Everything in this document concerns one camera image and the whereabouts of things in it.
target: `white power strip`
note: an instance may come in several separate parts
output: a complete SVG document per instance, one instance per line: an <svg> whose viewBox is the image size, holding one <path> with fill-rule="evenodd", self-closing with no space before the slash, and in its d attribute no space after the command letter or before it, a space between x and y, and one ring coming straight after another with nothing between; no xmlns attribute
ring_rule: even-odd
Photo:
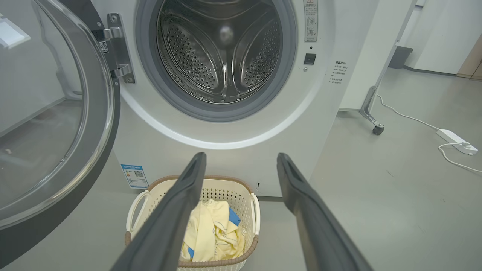
<svg viewBox="0 0 482 271"><path fill-rule="evenodd" d="M478 151L478 149L472 146L469 142L463 140L461 137L459 137L458 135L456 135L454 132L450 130L439 129L437 131L437 134L441 138L445 139L448 143L460 143L453 146L456 147L457 150L461 151L462 153L465 153L468 155L474 155Z"/></svg>

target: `white handle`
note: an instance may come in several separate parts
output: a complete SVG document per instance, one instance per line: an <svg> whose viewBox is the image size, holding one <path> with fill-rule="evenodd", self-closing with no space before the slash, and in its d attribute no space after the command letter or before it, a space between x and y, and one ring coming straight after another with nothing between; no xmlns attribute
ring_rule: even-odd
<svg viewBox="0 0 482 271"><path fill-rule="evenodd" d="M251 193L253 201L251 202L251 209L253 213L253 231L255 235L259 235L259 228L261 227L261 212L259 208L258 198L254 193Z"/></svg>
<svg viewBox="0 0 482 271"><path fill-rule="evenodd" d="M132 217L134 216L134 211L136 210L137 208L137 205L139 204L139 202L141 201L141 199L146 196L146 199L144 200L144 204L142 204L142 208L141 210L139 211L139 214L137 215L137 218L135 219L135 223L134 223L134 226L132 226ZM137 223L139 222L139 218L141 217L141 214L142 214L142 211L144 210L147 202L149 200L149 190L145 190L145 191L142 191L134 200L134 202L132 203L131 205L131 208L129 209L129 213L127 214L127 222L125 224L125 229L126 231L128 232L131 232L133 230L135 230L135 228L137 227Z"/></svg>

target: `beige plastic basket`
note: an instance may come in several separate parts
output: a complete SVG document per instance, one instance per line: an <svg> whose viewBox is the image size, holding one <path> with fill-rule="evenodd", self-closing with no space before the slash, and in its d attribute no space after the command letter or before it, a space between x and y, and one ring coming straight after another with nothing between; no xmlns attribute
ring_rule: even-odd
<svg viewBox="0 0 482 271"><path fill-rule="evenodd" d="M167 176L153 182L147 190L140 193L131 205L127 215L125 244L128 245L137 231L149 217L150 213L161 201L166 192L174 185L179 176ZM139 211L139 215L133 223L134 211L141 200L145 198ZM246 259L253 253L258 244L260 227L260 210L258 198L251 187L243 181L225 176L207 175L202 184L200 201L208 199L227 201L231 209L241 218L240 226L246 229L244 254L241 257L206 262L179 261L179 271L238 271Z"/></svg>

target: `power cord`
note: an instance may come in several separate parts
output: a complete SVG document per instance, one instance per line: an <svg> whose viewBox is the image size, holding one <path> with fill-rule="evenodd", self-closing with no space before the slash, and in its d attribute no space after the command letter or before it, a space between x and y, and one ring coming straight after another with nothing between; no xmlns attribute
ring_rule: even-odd
<svg viewBox="0 0 482 271"><path fill-rule="evenodd" d="M392 109L393 112L399 114L400 116L406 117L406 118L409 118L409 119L412 119L412 120L414 120L414 121L421 122L421 123L425 124L425 125L428 126L428 127L431 127L431 128L433 128L433 129L435 129L435 130L439 130L439 128L437 128L437 127L435 127L435 126L433 126L433 125L430 125L430 124L428 124L428 123L426 123L426 122L423 122L423 121L421 121L421 120L419 120L419 119L416 119L416 118L413 118L413 117L410 117L410 116L407 116L407 115L404 115L404 114L398 112L395 108L393 108L393 107L391 107L391 106L389 106L389 105L386 105L386 104L383 102L382 96L380 96L380 95L378 95L378 94L377 94L377 96L380 98L380 102L382 103L383 106ZM473 168L471 168L471 167L468 167L468 166L465 166L465 165L462 165L462 164L459 164L459 163L455 163L454 161L448 159L447 155L445 155L445 151L442 150L442 147L443 147L443 146L447 146L447 145L459 145L459 144L460 144L460 145L470 145L469 142L463 142L463 143L446 143L446 144L440 145L440 146L438 147L438 149L442 152L443 157L444 157L449 163L452 163L452 164L454 164L454 165L456 165L456 166L459 166L459 167L462 167L462 168L465 168L465 169L473 170L473 171L476 171L476 172L482 172L482 170L473 169Z"/></svg>

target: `yellow cloth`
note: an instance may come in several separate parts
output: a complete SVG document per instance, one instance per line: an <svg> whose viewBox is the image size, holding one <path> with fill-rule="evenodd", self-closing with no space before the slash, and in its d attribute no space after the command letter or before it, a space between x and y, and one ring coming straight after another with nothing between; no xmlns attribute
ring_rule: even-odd
<svg viewBox="0 0 482 271"><path fill-rule="evenodd" d="M192 261L233 259L243 255L246 231L229 221L229 204L210 199L192 210L187 223L181 260L190 261L188 247L194 250Z"/></svg>

